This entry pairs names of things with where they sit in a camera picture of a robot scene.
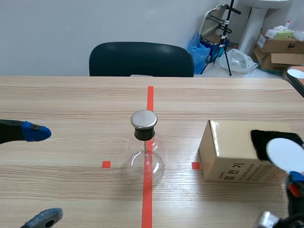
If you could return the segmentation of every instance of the tripod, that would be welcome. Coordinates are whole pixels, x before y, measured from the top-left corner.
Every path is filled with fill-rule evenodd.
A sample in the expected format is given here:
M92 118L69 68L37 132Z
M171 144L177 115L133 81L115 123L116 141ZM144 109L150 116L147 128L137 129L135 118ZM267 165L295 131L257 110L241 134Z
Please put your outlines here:
M227 31L229 30L228 29L228 25L229 25L229 20L230 20L230 16L231 16L231 12L234 12L234 13L237 13L237 14L241 14L240 11L238 11L237 9L234 9L233 8L233 3L234 3L234 0L231 0L231 3L230 3L230 6L229 5L226 5L226 8L229 9L228 11L228 15L227 15L227 19L224 21L224 28L223 28L223 35L220 39L220 42L219 42L219 46L218 46L218 49L214 52L214 54L211 56L210 59L212 59L215 55L215 58L214 58L214 61L213 61L213 64L215 64L215 60L217 59L218 55L219 55L219 50L220 48L224 48L224 53L225 53L225 56L226 56L226 61L227 61L227 66L228 66L228 70L229 70L229 75L232 76L231 74L231 70L230 70L230 66L229 66L229 62L228 62L228 57L227 57ZM214 16L210 17L209 18L210 20L213 20L215 21L216 23L218 23L219 21L222 21L221 19L218 19ZM218 28L222 28L223 26L221 25L221 23L219 23L218 25ZM207 62L207 64L205 65L202 73L205 71L206 67L208 66L209 64L209 61Z

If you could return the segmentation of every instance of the chair backrest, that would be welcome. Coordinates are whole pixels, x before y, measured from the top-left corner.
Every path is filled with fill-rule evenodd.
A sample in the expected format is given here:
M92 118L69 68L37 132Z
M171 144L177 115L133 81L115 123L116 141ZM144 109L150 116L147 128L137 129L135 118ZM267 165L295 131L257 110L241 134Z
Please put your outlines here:
M177 46L144 42L111 42L94 48L90 76L149 75L193 77L190 53Z

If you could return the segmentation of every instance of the glass bottle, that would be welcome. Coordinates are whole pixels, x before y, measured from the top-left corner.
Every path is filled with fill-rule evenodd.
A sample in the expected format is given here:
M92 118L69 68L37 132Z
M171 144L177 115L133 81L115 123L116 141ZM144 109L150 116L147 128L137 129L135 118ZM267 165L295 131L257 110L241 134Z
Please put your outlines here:
M135 128L126 149L127 168L131 174L156 177L163 174L167 162L167 148L163 139L154 131L157 115L140 110L131 117Z

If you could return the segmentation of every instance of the white round pad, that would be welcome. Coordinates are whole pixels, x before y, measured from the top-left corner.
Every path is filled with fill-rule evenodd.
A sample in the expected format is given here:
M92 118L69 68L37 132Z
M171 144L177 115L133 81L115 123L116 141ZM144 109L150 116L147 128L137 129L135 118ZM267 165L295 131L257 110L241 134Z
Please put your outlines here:
M292 77L304 78L304 72L301 70L289 69L287 70L287 73Z
M272 139L266 146L266 152L274 165L286 172L304 171L304 148L283 138Z

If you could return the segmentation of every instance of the white plastic bag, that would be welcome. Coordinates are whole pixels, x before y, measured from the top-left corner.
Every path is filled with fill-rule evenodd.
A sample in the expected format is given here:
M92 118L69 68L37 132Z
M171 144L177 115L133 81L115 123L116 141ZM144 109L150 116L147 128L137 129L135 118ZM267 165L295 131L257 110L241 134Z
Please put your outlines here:
M246 74L252 72L258 66L258 64L252 60L252 58L236 49L232 49L227 52L227 57L231 71ZM215 65L228 70L225 54L217 58Z

